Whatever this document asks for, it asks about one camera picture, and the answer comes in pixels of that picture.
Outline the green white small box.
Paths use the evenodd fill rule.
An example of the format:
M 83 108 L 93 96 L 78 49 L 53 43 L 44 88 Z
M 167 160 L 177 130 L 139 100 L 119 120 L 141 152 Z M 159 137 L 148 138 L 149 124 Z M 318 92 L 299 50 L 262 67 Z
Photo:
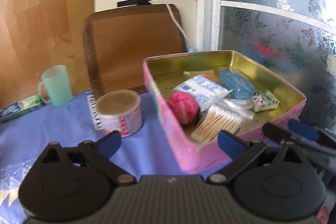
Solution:
M 280 100 L 269 90 L 261 90 L 252 96 L 254 112 L 274 110 L 279 106 Z

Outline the cotton swab bag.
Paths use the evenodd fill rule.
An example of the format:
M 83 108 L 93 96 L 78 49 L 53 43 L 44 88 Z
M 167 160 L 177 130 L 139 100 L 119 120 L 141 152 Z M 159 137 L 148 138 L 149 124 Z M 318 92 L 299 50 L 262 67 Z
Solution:
M 217 140 L 220 131 L 231 134 L 239 130 L 254 118 L 254 112 L 228 100 L 213 102 L 190 135 L 195 143 L 210 143 Z

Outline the blue plastic case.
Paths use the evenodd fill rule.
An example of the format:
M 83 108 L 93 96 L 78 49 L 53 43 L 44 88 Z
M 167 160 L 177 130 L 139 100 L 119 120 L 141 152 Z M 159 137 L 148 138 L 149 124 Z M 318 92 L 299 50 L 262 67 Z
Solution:
M 253 84 L 242 75 L 229 69 L 219 72 L 219 79 L 224 86 L 232 90 L 232 96 L 236 99 L 251 98 L 255 92 Z

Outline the pink yarn ball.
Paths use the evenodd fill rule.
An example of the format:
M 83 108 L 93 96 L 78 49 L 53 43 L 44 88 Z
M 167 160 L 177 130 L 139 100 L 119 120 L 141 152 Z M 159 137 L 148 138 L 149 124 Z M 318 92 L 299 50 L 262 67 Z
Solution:
M 187 93 L 175 92 L 167 100 L 170 110 L 181 125 L 191 123 L 199 112 L 196 100 Z

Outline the blue white tissue packet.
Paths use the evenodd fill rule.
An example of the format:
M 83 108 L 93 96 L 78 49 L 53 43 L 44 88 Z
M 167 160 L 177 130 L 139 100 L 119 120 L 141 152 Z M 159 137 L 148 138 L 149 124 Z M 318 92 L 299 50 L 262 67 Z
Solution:
M 232 90 L 228 90 L 202 75 L 185 80 L 183 83 L 177 85 L 174 90 L 190 94 L 198 103 L 201 112 L 206 111 L 210 107 L 211 96 L 224 98 L 232 92 Z

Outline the pink biscuit tin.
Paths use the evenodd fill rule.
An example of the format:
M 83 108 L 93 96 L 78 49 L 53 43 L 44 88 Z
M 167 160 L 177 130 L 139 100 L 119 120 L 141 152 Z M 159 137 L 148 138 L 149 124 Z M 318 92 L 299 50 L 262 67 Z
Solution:
M 209 69 L 216 72 L 232 69 L 250 80 L 256 90 L 269 90 L 280 100 L 278 108 L 256 113 L 253 121 L 240 130 L 238 137 L 244 140 L 266 141 L 262 134 L 263 124 L 272 122 L 286 127 L 290 118 L 299 117 L 306 104 L 305 94 L 270 69 L 236 51 L 177 53 L 145 59 L 144 84 L 155 96 L 159 121 L 174 157 L 180 169 L 188 174 L 199 174 L 229 161 L 215 141 L 205 146 L 192 142 L 187 135 L 189 130 L 181 127 L 166 102 L 173 89 L 186 80 L 185 71 Z

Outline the blue patterned tablecloth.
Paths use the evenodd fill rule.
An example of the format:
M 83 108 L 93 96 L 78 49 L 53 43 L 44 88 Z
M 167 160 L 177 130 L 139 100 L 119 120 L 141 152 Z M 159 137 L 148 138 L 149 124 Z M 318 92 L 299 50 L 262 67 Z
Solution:
M 1 125 L 1 223 L 22 223 L 26 215 L 16 196 L 21 181 L 51 141 L 63 147 L 104 137 L 95 129 L 88 104 L 90 92 L 62 107 L 44 106 Z M 111 161 L 140 178 L 145 174 L 183 175 L 157 117 L 150 93 L 141 95 L 143 125 L 122 140 Z

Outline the mint green plastic cup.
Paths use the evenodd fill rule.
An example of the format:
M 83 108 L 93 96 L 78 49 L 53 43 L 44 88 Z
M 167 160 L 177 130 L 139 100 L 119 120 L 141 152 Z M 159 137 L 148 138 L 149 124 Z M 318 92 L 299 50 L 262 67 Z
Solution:
M 41 79 L 42 81 L 38 84 L 38 93 L 43 103 L 51 103 L 60 107 L 72 100 L 73 94 L 65 65 L 56 65 L 47 69 L 42 73 Z M 42 86 L 45 86 L 48 99 L 42 95 Z

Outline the green toothpaste box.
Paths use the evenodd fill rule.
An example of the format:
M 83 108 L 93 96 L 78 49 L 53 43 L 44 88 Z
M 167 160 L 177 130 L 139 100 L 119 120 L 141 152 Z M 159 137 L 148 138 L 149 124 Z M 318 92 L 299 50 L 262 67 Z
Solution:
M 22 99 L 1 109 L 1 123 L 21 117 L 44 106 L 39 94 Z

